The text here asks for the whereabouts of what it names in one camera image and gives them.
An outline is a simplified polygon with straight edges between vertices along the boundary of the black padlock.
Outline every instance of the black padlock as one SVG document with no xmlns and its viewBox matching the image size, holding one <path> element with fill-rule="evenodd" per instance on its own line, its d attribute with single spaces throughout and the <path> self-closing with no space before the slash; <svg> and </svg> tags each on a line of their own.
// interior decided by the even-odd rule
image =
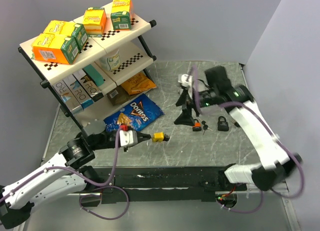
<svg viewBox="0 0 320 231">
<path fill-rule="evenodd" d="M 220 116 L 218 118 L 218 131 L 224 131 L 224 132 L 229 131 L 229 125 L 228 125 L 227 119 L 223 116 Z"/>
</svg>

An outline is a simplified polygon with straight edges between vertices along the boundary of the robotic arm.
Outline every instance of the robotic arm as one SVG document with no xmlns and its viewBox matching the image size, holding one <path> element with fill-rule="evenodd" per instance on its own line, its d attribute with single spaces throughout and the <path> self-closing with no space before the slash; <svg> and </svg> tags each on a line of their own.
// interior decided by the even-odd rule
<svg viewBox="0 0 320 231">
<path fill-rule="evenodd" d="M 239 123 L 245 134 L 250 139 L 253 147 L 257 151 L 260 162 L 249 165 L 230 164 L 225 167 L 223 182 L 232 184 L 254 184 L 260 190 L 270 190 L 275 184 L 287 178 L 295 169 L 295 162 L 288 156 L 278 144 L 278 137 L 272 132 L 269 133 L 264 125 L 243 106 L 224 106 L 227 102 L 238 102 L 251 109 L 266 124 L 258 109 L 254 97 L 246 86 L 238 85 L 233 87 L 228 79 L 226 70 L 222 66 L 210 68 L 205 71 L 208 90 L 197 93 L 193 89 L 193 77 L 188 74 L 179 76 L 178 82 L 182 88 L 182 94 L 175 104 L 182 106 L 180 116 L 174 121 L 176 125 L 194 125 L 192 109 L 196 116 L 200 115 L 198 108 L 212 105 L 225 107 L 227 113 Z M 302 162 L 298 154 L 295 158 Z"/>
<path fill-rule="evenodd" d="M 96 188 L 76 174 L 68 175 L 70 172 L 67 170 L 51 168 L 70 168 L 90 180 L 101 182 L 95 170 L 84 165 L 95 158 L 94 151 L 115 148 L 116 133 L 116 130 L 107 132 L 105 123 L 95 120 L 41 167 L 15 183 L 0 186 L 0 223 L 6 229 L 14 228 L 44 204 L 74 192 L 92 191 Z M 162 132 L 151 136 L 121 125 L 118 146 L 127 151 L 129 147 L 150 139 L 162 142 L 168 141 L 169 136 Z"/>
</svg>

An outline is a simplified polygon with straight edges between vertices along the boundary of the gray wall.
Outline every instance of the gray wall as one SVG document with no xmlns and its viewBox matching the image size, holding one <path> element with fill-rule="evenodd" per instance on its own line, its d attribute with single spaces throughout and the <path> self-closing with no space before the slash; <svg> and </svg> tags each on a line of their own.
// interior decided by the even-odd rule
<svg viewBox="0 0 320 231">
<path fill-rule="evenodd" d="M 303 158 L 304 195 L 294 201 L 304 231 L 319 230 L 320 0 L 282 0 L 255 47 L 245 76 L 280 140 Z M 299 175 L 289 179 L 297 190 Z"/>
<path fill-rule="evenodd" d="M 35 0 L 49 22 L 73 20 L 112 0 Z M 135 12 L 158 23 L 144 37 L 159 60 L 245 64 L 280 0 L 133 0 Z"/>
<path fill-rule="evenodd" d="M 0 184 L 8 185 L 41 163 L 58 106 L 18 52 L 43 30 L 33 0 L 0 0 Z"/>
</svg>

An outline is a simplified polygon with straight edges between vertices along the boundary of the white container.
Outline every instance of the white container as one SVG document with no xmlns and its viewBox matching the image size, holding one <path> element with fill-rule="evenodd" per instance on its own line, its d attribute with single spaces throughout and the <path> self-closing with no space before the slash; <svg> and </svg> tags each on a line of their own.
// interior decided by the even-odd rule
<svg viewBox="0 0 320 231">
<path fill-rule="evenodd" d="M 113 71 L 117 70 L 120 67 L 120 56 L 119 56 L 119 49 L 115 49 L 105 56 L 99 58 L 99 62 L 101 67 L 105 71 Z"/>
</svg>

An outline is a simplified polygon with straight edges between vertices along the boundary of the padlock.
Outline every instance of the padlock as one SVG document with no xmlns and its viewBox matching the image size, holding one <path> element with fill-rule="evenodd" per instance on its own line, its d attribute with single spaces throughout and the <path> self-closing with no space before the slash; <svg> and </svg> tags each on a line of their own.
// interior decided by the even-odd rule
<svg viewBox="0 0 320 231">
<path fill-rule="evenodd" d="M 201 123 L 199 123 L 198 119 L 194 120 L 194 126 L 192 127 L 192 131 L 201 131 Z"/>
<path fill-rule="evenodd" d="M 223 116 L 220 116 L 218 118 L 218 131 L 224 131 L 224 132 L 229 131 L 229 125 L 228 125 L 227 119 Z"/>
</svg>

